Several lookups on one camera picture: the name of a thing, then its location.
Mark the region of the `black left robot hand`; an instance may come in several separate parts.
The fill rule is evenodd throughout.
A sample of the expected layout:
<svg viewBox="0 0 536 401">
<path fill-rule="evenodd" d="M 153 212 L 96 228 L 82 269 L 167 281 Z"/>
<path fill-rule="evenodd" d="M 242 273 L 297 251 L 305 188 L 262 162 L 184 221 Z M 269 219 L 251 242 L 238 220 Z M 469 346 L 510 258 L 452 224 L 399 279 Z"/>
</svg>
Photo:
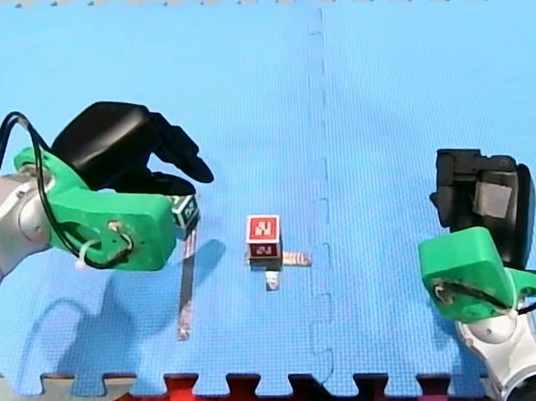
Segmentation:
<svg viewBox="0 0 536 401">
<path fill-rule="evenodd" d="M 209 184 L 214 174 L 199 156 L 198 145 L 162 114 L 118 101 L 97 101 L 70 122 L 50 147 L 96 191 L 186 196 L 196 193 L 190 180 L 150 170 L 152 155 L 189 179 Z"/>
</svg>

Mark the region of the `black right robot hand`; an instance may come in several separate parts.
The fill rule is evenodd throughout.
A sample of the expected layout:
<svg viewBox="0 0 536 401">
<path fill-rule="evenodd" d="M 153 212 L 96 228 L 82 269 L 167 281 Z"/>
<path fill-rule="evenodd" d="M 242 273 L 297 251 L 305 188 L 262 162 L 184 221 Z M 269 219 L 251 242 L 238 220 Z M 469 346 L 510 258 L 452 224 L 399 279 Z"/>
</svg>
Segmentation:
<svg viewBox="0 0 536 401">
<path fill-rule="evenodd" d="M 527 165 L 479 149 L 439 149 L 430 200 L 442 227 L 489 230 L 506 266 L 527 267 L 532 249 L 536 193 Z"/>
</svg>

